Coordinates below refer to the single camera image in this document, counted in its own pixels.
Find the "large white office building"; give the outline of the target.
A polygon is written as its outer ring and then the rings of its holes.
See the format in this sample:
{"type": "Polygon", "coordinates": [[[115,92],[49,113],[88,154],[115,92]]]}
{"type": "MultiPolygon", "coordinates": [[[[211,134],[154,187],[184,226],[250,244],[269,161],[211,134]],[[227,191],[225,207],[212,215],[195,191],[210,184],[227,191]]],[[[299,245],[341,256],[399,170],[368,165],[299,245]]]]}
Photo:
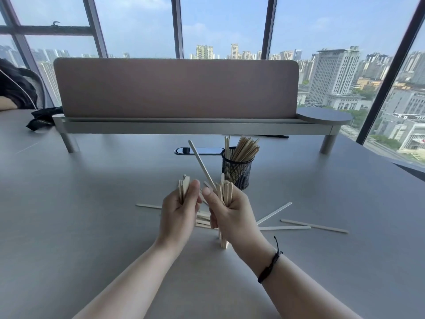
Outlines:
{"type": "Polygon", "coordinates": [[[359,62],[358,46],[317,51],[308,83],[309,102],[334,110],[360,110],[363,96],[352,90],[359,62]]]}

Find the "dark window mullion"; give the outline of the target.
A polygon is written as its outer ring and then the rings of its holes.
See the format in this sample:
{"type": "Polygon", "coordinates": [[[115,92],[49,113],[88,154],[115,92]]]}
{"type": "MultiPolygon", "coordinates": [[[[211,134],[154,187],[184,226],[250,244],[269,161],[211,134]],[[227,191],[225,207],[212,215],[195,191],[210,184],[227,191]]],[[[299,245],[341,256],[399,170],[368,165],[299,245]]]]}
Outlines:
{"type": "Polygon", "coordinates": [[[182,28],[182,14],[181,14],[181,1],[171,0],[172,17],[173,17],[173,34],[175,54],[177,59],[184,58],[183,47],[183,28],[182,28]]]}
{"type": "Polygon", "coordinates": [[[412,19],[407,27],[407,30],[401,40],[401,43],[396,51],[392,63],[382,85],[372,103],[367,117],[364,120],[362,128],[356,138],[356,143],[364,145],[378,115],[382,109],[385,99],[387,98],[393,83],[401,71],[402,65],[405,62],[408,53],[417,38],[417,35],[425,21],[425,0],[420,0],[417,8],[412,16],[412,19]]]}
{"type": "MultiPolygon", "coordinates": [[[[19,19],[13,9],[11,0],[0,0],[0,25],[19,26],[19,19]]],[[[0,52],[5,59],[18,68],[30,69],[41,77],[45,89],[45,106],[60,107],[62,105],[54,70],[54,59],[48,57],[44,49],[32,49],[26,35],[0,35],[10,38],[10,46],[0,42],[0,52]]]]}
{"type": "Polygon", "coordinates": [[[93,35],[94,43],[100,58],[108,58],[107,48],[104,42],[102,28],[97,12],[95,0],[82,0],[87,15],[89,27],[93,35]]]}
{"type": "Polygon", "coordinates": [[[268,0],[264,25],[263,44],[261,49],[261,60],[269,59],[277,3],[278,0],[268,0]]]}

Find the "person's left hand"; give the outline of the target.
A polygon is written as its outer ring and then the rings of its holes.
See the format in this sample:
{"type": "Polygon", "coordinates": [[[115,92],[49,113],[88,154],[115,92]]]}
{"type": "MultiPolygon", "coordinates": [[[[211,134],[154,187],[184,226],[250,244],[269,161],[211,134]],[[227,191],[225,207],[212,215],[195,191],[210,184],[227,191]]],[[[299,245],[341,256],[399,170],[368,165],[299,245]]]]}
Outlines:
{"type": "Polygon", "coordinates": [[[155,244],[175,250],[182,249],[195,227],[195,208],[178,205],[177,190],[170,193],[162,203],[158,237],[155,244]]]}

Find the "heap of loose wooden sticks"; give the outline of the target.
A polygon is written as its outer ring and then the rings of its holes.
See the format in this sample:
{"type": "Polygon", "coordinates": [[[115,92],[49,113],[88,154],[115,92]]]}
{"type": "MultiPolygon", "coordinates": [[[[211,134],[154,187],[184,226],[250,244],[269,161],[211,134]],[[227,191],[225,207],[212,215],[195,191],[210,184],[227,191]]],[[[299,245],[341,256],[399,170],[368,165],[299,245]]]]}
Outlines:
{"type": "Polygon", "coordinates": [[[196,226],[211,229],[211,212],[210,210],[201,210],[203,205],[209,206],[203,196],[199,194],[199,199],[202,203],[196,204],[196,226]]]}

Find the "long single wooden stick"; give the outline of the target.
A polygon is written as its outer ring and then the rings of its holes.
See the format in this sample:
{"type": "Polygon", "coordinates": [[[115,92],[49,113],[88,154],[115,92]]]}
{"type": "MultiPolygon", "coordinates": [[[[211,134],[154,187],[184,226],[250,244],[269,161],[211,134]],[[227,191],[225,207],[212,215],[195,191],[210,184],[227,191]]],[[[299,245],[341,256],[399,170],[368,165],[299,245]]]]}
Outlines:
{"type": "Polygon", "coordinates": [[[205,167],[205,165],[204,165],[204,163],[203,163],[203,161],[202,161],[202,159],[201,159],[201,157],[200,157],[200,155],[199,155],[199,153],[198,153],[195,145],[193,144],[193,142],[190,139],[188,140],[188,144],[189,144],[190,148],[192,149],[192,151],[193,151],[193,153],[194,153],[194,155],[195,155],[195,157],[196,157],[196,159],[197,159],[197,161],[198,161],[198,163],[199,163],[199,165],[200,165],[200,167],[201,167],[201,169],[202,169],[202,171],[203,171],[203,173],[204,173],[204,175],[205,175],[208,183],[213,188],[213,190],[216,192],[217,191],[216,185],[215,185],[214,181],[212,180],[212,178],[211,178],[208,170],[206,169],[206,167],[205,167]]]}

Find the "wooden stick bundle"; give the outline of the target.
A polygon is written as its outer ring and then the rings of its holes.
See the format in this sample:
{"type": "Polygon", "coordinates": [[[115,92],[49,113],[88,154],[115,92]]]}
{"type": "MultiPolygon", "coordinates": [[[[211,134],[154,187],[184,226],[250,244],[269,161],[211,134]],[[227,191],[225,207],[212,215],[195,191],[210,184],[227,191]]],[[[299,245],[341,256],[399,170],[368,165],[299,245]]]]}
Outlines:
{"type": "MultiPolygon", "coordinates": [[[[225,174],[221,174],[221,180],[220,183],[217,186],[217,193],[219,197],[221,197],[222,203],[225,205],[225,207],[229,207],[232,203],[232,192],[233,192],[233,183],[225,179],[225,174]]],[[[224,250],[227,249],[229,243],[224,238],[221,230],[218,230],[218,236],[220,239],[220,247],[224,250]]]]}
{"type": "Polygon", "coordinates": [[[178,181],[178,196],[179,196],[179,203],[181,205],[184,204],[184,200],[187,195],[189,185],[190,185],[190,177],[184,174],[182,179],[178,181]]]}

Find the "dark horizontal window bar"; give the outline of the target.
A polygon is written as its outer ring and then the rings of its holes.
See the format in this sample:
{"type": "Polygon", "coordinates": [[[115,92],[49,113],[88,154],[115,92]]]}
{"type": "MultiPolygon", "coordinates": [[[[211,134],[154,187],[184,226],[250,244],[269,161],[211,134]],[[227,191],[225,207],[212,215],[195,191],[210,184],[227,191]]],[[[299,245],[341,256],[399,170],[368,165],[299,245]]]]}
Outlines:
{"type": "Polygon", "coordinates": [[[28,36],[93,36],[90,26],[34,26],[0,25],[0,35],[28,35],[28,36]]]}

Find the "bunch of wooden stir sticks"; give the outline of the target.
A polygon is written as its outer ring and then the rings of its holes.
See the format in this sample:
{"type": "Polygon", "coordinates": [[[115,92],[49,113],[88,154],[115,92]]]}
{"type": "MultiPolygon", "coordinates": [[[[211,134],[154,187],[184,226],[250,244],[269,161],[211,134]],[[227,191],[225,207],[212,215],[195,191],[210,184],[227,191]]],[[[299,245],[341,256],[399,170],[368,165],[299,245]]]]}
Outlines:
{"type": "Polygon", "coordinates": [[[258,141],[259,139],[254,140],[251,137],[241,136],[237,145],[231,147],[230,136],[226,136],[224,140],[226,158],[233,161],[247,161],[255,158],[260,149],[258,141]]]}

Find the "person's right hand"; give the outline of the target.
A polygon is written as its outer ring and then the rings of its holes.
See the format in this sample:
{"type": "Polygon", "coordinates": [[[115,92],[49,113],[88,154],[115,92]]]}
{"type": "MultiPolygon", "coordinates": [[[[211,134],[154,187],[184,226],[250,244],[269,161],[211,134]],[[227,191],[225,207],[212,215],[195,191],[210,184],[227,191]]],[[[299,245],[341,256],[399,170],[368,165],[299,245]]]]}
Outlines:
{"type": "Polygon", "coordinates": [[[220,211],[212,211],[211,225],[221,230],[224,238],[244,262],[268,259],[275,249],[260,232],[249,199],[245,193],[234,187],[232,203],[227,208],[222,203],[220,211]]]}

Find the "black mesh pen cup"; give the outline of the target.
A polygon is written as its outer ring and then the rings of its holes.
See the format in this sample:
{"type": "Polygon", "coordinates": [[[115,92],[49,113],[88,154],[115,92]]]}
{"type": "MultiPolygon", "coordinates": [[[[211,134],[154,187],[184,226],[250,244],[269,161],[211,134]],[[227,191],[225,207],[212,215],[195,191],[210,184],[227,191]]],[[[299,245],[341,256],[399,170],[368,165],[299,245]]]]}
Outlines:
{"type": "Polygon", "coordinates": [[[224,179],[232,182],[239,190],[245,190],[249,186],[251,166],[254,158],[247,161],[233,161],[226,158],[226,150],[221,152],[224,179]]]}

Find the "city skyline buildings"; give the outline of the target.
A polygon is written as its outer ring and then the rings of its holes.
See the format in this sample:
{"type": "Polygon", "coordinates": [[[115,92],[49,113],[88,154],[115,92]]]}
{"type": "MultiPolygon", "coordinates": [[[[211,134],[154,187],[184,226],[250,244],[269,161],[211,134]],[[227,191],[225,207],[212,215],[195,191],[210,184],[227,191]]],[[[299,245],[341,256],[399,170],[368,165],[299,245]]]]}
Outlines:
{"type": "MultiPolygon", "coordinates": [[[[271,54],[269,59],[295,61],[299,67],[297,106],[321,107],[307,99],[316,53],[309,59],[301,59],[301,52],[299,49],[283,51],[271,54]]],[[[379,52],[365,58],[360,54],[352,90],[363,96],[361,108],[358,111],[338,110],[353,117],[340,129],[340,133],[349,139],[356,140],[391,62],[391,56],[379,52]]],[[[407,67],[401,68],[365,145],[380,155],[425,165],[425,52],[415,51],[408,55],[407,67]]]]}

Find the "grey mesh office chair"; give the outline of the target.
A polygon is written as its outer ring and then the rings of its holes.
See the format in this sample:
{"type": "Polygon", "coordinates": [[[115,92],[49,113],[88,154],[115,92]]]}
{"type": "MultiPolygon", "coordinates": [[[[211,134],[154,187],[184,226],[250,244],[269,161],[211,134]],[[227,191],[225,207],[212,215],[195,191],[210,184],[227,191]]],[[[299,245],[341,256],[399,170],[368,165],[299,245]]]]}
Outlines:
{"type": "Polygon", "coordinates": [[[34,87],[37,94],[36,106],[39,110],[45,109],[45,89],[44,83],[36,72],[27,68],[18,68],[21,75],[34,87]]]}

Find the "black bag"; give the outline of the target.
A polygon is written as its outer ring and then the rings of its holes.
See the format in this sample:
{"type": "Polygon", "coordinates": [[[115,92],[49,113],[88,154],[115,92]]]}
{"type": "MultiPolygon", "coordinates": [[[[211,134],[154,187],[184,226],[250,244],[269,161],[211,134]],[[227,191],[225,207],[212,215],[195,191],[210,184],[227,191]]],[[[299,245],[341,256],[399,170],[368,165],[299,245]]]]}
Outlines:
{"type": "Polygon", "coordinates": [[[53,116],[57,114],[63,114],[62,106],[48,107],[31,112],[33,119],[26,125],[26,128],[35,132],[41,128],[53,127],[55,126],[53,116]]]}

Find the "beige desk divider panel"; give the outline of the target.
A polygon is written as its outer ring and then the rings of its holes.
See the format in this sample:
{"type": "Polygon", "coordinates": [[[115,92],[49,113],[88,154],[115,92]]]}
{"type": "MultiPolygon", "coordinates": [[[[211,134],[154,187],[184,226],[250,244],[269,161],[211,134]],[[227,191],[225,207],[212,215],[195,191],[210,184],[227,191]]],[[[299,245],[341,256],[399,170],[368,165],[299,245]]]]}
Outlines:
{"type": "Polygon", "coordinates": [[[299,65],[282,60],[57,58],[71,118],[289,119],[299,65]]]}

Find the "grey metal desk shelf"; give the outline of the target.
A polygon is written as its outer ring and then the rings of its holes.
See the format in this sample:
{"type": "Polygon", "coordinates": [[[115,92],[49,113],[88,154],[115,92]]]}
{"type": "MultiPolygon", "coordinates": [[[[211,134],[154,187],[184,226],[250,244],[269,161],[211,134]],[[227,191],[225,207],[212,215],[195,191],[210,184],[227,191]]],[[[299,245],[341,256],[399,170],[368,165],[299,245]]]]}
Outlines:
{"type": "Polygon", "coordinates": [[[293,119],[70,118],[53,116],[69,153],[79,150],[72,134],[323,135],[320,153],[329,154],[342,126],[293,119]]]}

